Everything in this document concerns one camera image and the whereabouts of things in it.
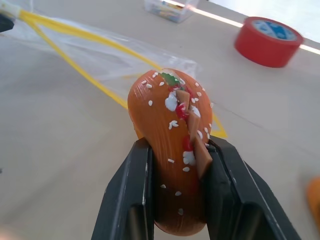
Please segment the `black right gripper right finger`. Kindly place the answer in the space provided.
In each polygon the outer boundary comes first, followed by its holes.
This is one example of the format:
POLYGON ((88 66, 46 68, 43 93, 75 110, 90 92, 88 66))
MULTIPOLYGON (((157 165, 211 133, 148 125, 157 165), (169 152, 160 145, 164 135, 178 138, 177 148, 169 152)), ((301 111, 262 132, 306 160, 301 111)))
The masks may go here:
POLYGON ((211 138, 202 186, 209 240, 301 240, 269 185, 222 138, 211 138))

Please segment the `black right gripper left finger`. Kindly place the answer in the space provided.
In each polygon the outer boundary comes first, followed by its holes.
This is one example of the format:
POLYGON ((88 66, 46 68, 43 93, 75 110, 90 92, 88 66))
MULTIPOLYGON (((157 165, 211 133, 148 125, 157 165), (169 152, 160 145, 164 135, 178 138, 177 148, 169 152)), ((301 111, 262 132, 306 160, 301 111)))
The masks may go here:
POLYGON ((108 183, 91 240, 154 240, 154 154, 137 140, 108 183))

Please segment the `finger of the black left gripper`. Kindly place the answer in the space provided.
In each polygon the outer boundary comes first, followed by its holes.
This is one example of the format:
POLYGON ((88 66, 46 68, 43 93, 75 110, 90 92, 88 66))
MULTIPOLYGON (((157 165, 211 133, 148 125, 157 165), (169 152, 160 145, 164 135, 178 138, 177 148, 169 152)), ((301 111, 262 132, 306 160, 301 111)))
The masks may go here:
POLYGON ((0 33, 12 30, 14 25, 14 20, 11 17, 0 13, 0 33))

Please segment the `orange toy burger snack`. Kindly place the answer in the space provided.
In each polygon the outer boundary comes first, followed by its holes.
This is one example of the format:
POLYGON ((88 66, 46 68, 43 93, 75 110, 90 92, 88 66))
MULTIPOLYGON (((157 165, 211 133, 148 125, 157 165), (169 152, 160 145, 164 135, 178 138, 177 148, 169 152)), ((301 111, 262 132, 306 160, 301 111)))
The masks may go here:
POLYGON ((206 224, 201 180, 213 161, 207 93, 182 71, 150 70, 132 85, 127 105, 155 156, 155 224, 175 236, 200 232, 206 224))

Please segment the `clear plastic bag yellow trim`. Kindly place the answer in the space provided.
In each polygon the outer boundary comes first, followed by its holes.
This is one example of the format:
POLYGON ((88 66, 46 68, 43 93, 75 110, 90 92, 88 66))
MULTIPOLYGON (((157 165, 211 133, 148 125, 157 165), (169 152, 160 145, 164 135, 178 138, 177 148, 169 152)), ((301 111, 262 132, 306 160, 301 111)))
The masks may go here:
POLYGON ((13 29, 0 36, 56 53, 123 108, 130 85, 147 70, 168 67, 190 76, 198 70, 193 60, 114 32, 29 12, 18 1, 0 0, 0 14, 14 20, 13 29))

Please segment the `red tape roll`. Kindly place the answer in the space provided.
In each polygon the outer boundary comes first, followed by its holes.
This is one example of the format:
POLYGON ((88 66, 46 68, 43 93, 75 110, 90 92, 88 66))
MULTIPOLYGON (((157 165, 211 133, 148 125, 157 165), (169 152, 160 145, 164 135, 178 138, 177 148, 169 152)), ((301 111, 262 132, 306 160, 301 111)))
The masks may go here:
POLYGON ((295 29, 273 19, 247 17, 234 48, 248 60, 271 68, 285 67, 304 42, 295 29))

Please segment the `clear plastic storage box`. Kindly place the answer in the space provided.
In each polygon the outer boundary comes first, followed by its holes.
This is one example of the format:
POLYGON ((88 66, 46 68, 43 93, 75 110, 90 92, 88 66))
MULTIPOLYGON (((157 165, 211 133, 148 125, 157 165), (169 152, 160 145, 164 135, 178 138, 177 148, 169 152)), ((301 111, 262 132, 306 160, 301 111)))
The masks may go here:
POLYGON ((200 0, 144 0, 147 12, 167 19, 174 23, 181 23, 193 14, 200 0))

